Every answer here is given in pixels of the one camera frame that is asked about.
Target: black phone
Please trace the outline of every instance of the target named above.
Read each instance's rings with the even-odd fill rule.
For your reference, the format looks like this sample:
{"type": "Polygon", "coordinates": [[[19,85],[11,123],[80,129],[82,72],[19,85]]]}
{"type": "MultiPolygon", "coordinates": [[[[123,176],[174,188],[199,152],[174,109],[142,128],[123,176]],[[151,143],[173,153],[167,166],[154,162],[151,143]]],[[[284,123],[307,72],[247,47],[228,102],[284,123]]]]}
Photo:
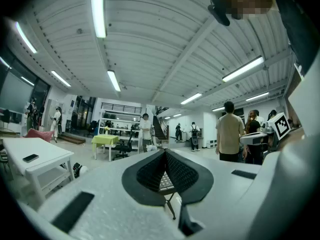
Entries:
{"type": "Polygon", "coordinates": [[[37,159],[39,156],[37,154],[32,154],[32,155],[29,155],[25,158],[23,158],[22,160],[25,161],[26,163],[30,163],[31,161],[37,159]]]}

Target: pink chair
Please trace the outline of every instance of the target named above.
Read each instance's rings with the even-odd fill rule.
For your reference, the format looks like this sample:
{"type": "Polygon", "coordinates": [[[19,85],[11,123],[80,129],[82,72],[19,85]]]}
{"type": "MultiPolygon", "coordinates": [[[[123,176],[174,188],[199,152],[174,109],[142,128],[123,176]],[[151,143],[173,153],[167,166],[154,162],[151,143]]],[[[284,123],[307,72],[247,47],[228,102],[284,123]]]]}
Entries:
{"type": "Polygon", "coordinates": [[[38,130],[35,130],[35,129],[30,129],[26,136],[24,136],[25,138],[40,138],[40,139],[43,139],[44,141],[46,142],[49,142],[51,141],[51,138],[52,138],[52,135],[55,133],[55,131],[38,131],[38,130]]]}

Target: ceiling light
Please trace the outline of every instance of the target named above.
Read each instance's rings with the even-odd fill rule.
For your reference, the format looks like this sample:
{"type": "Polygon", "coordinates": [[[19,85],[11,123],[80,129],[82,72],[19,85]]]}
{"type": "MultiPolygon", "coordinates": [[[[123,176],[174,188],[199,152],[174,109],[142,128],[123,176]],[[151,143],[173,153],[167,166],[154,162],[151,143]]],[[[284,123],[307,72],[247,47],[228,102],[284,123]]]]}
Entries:
{"type": "Polygon", "coordinates": [[[200,97],[202,94],[201,93],[197,93],[195,95],[193,95],[192,97],[186,99],[185,101],[181,102],[182,105],[189,103],[190,101],[193,101],[194,99],[200,97]]]}
{"type": "Polygon", "coordinates": [[[56,71],[51,71],[52,74],[54,74],[62,83],[64,83],[66,86],[71,87],[70,84],[68,84],[60,75],[56,73],[56,71]]]}
{"type": "Polygon", "coordinates": [[[0,57],[0,61],[1,61],[7,68],[12,69],[12,67],[10,67],[9,64],[6,63],[3,58],[0,57]]]}
{"type": "Polygon", "coordinates": [[[240,67],[236,71],[222,77],[222,80],[224,82],[228,82],[229,80],[234,79],[237,76],[240,76],[241,74],[247,72],[248,70],[253,69],[254,67],[260,65],[263,62],[264,62],[264,58],[262,58],[262,56],[259,56],[259,57],[255,58],[254,60],[250,61],[249,63],[247,63],[246,65],[240,67]]]}
{"type": "Polygon", "coordinates": [[[27,83],[29,83],[30,85],[32,85],[32,86],[35,85],[34,83],[30,82],[28,79],[25,79],[23,76],[21,76],[21,78],[22,78],[24,81],[26,81],[27,83]]]}
{"type": "Polygon", "coordinates": [[[110,80],[111,80],[111,82],[113,84],[114,89],[117,92],[121,92],[115,72],[113,70],[108,70],[108,75],[110,77],[110,80]]]}
{"type": "Polygon", "coordinates": [[[25,42],[25,44],[29,47],[29,49],[36,54],[37,50],[33,47],[33,45],[30,43],[30,41],[28,40],[28,38],[26,37],[25,33],[22,31],[20,25],[18,22],[15,23],[15,27],[18,30],[21,38],[23,39],[23,41],[25,42]]]}
{"type": "Polygon", "coordinates": [[[92,18],[97,38],[106,37],[104,0],[91,0],[92,18]]]}
{"type": "Polygon", "coordinates": [[[223,106],[223,107],[220,107],[220,108],[213,109],[212,111],[214,112],[214,111],[220,111],[220,110],[224,110],[224,109],[225,109],[225,107],[223,106]]]}
{"type": "Polygon", "coordinates": [[[263,93],[263,94],[254,96],[254,97],[252,97],[252,98],[247,98],[245,101],[248,102],[248,101],[251,101],[251,100],[254,100],[254,99],[258,99],[258,98],[261,98],[261,97],[266,96],[266,95],[268,95],[268,94],[269,94],[269,92],[266,92],[266,93],[263,93]]]}

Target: ceiling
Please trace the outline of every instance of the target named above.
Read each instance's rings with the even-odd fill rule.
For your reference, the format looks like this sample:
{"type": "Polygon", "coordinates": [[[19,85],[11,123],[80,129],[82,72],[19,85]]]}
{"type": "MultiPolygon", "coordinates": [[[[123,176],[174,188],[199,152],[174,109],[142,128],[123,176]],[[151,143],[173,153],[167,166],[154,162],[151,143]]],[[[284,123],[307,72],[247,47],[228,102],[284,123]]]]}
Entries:
{"type": "Polygon", "coordinates": [[[66,93],[170,108],[217,108],[226,100],[269,91],[283,96],[294,55],[279,12],[218,24],[210,0],[105,0],[107,37],[96,38],[91,0],[32,0],[17,20],[37,53],[14,27],[7,45],[35,74],[66,93]],[[222,77],[258,56],[250,75],[222,77]],[[115,92],[107,70],[121,87],[115,92]],[[66,87],[51,71],[67,80],[66,87]],[[185,106],[196,93],[202,96],[185,106]]]}

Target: white shelving unit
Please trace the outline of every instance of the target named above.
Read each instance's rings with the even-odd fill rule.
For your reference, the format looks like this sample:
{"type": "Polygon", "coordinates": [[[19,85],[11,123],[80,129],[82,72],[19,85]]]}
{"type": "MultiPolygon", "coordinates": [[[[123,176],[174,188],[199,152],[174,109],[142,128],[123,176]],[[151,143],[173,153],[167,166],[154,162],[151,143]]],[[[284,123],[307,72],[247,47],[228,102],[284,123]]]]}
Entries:
{"type": "MultiPolygon", "coordinates": [[[[140,116],[141,116],[141,110],[140,107],[130,107],[125,105],[116,105],[116,104],[109,104],[109,103],[102,103],[101,105],[101,114],[100,114],[100,121],[99,121],[99,131],[98,134],[100,135],[100,129],[105,129],[105,121],[111,121],[116,124],[117,122],[121,123],[129,123],[129,124],[139,124],[140,123],[140,116]],[[111,118],[103,118],[104,114],[108,113],[110,115],[115,115],[116,118],[136,118],[137,120],[125,120],[125,119],[111,119],[111,118]]],[[[113,131],[120,131],[120,132],[131,132],[129,129],[125,128],[109,128],[113,131]]],[[[135,133],[139,133],[138,137],[132,137],[132,149],[137,150],[139,153],[139,147],[140,147],[140,130],[134,130],[135,133]]],[[[128,141],[130,139],[130,136],[119,136],[120,140],[128,141]]]]}

